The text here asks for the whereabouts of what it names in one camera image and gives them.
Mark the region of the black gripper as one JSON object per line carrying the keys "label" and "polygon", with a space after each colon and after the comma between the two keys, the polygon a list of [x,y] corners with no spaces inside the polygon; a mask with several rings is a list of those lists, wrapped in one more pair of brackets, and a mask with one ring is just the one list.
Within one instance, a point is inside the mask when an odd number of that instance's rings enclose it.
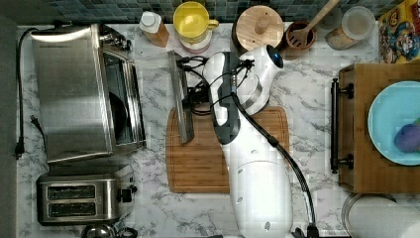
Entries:
{"label": "black gripper", "polygon": [[176,56],[175,51],[168,53],[169,70],[180,142],[188,143],[194,138],[192,113],[195,115],[211,114],[209,109],[198,109],[199,105],[209,101],[208,88],[204,85],[188,87],[184,62],[179,59],[176,64]]}

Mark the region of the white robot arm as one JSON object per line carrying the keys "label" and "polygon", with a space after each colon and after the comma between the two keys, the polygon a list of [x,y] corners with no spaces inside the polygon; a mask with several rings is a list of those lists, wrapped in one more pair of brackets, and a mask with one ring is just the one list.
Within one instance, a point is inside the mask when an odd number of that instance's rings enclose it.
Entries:
{"label": "white robot arm", "polygon": [[187,87],[181,76],[173,83],[165,142],[171,190],[227,191],[245,238],[293,238],[286,119],[267,106],[283,67],[277,49],[176,59],[172,66],[200,81]]}

